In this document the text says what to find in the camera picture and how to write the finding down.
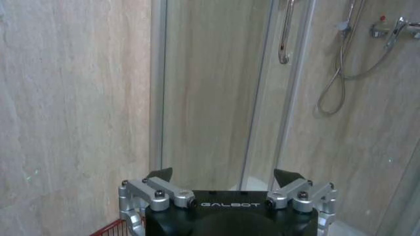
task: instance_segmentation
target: red wire basket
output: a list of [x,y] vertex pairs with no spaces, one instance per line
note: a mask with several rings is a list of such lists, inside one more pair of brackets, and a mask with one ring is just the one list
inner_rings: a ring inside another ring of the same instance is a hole
[[125,220],[118,219],[99,231],[91,234],[91,236],[130,236],[127,223]]

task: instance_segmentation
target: glass shower door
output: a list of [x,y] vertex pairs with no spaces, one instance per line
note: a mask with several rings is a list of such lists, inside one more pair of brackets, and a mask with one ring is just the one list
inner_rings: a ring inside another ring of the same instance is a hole
[[163,167],[182,187],[239,188],[271,4],[169,1]]

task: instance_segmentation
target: metal bracket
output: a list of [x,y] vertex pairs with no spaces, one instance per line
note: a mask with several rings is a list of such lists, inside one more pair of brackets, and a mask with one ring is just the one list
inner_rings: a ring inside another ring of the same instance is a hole
[[301,212],[319,211],[318,235],[326,236],[333,222],[337,220],[338,191],[333,183],[318,184],[294,197],[294,209]]
[[181,208],[198,206],[194,192],[181,189],[159,177],[123,181],[119,187],[121,218],[127,221],[127,227],[134,236],[146,234],[142,224],[146,208],[151,207],[154,211],[167,210],[170,199],[174,200],[174,204]]
[[178,207],[195,208],[198,206],[197,196],[191,190],[181,189],[158,177],[146,179],[146,183],[155,189],[163,189]]
[[267,193],[266,206],[269,209],[285,209],[289,207],[289,201],[297,195],[299,191],[303,191],[311,187],[309,180],[299,178],[287,186],[277,191]]

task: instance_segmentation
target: metal hose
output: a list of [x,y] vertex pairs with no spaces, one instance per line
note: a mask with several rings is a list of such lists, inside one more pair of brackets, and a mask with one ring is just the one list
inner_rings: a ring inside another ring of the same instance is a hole
[[[351,3],[351,8],[350,8],[350,14],[349,14],[349,18],[347,18],[347,21],[350,22],[351,20],[351,17],[353,17],[353,10],[354,10],[354,7],[355,7],[355,0],[353,1]],[[390,55],[390,52],[393,50],[394,47],[389,47],[387,48],[387,51],[386,53],[383,54],[383,56],[381,57],[381,59],[378,60],[378,62],[374,64],[374,66],[365,72],[357,74],[357,75],[347,75],[346,72],[345,72],[345,66],[346,66],[346,53],[347,53],[347,49],[351,45],[351,42],[353,42],[353,38],[354,38],[354,33],[355,33],[355,30],[358,28],[358,25],[359,25],[359,20],[361,20],[361,16],[362,16],[362,12],[363,12],[363,8],[365,8],[365,5],[366,5],[366,0],[362,0],[362,3],[361,3],[361,7],[358,9],[358,15],[357,15],[357,20],[355,20],[355,26],[354,28],[350,30],[350,33],[349,35],[343,34],[343,41],[342,41],[342,45],[341,45],[341,50],[339,50],[339,53],[338,53],[338,57],[337,57],[337,60],[335,60],[335,69],[337,69],[337,72],[335,72],[335,75],[333,76],[333,78],[330,79],[330,82],[322,92],[322,95],[319,97],[319,100],[317,102],[317,110],[321,114],[323,114],[325,116],[333,116],[335,113],[339,112],[339,110],[342,109],[343,105],[345,105],[345,101],[346,101],[346,81],[347,80],[358,80],[358,79],[362,79],[365,78],[371,72],[374,72],[377,70],[377,68],[381,66],[381,64],[385,62],[387,56]],[[338,103],[338,105],[331,109],[331,110],[326,110],[323,108],[323,100],[326,98],[326,95],[331,89],[331,86],[334,84],[334,82],[337,81],[337,79],[341,78],[341,85],[342,85],[342,96],[341,96],[341,101]]]

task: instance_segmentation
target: tiled wall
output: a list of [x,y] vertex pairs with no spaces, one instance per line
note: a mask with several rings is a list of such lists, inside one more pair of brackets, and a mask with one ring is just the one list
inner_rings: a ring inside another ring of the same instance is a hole
[[149,0],[0,1],[0,235],[87,235],[149,171]]

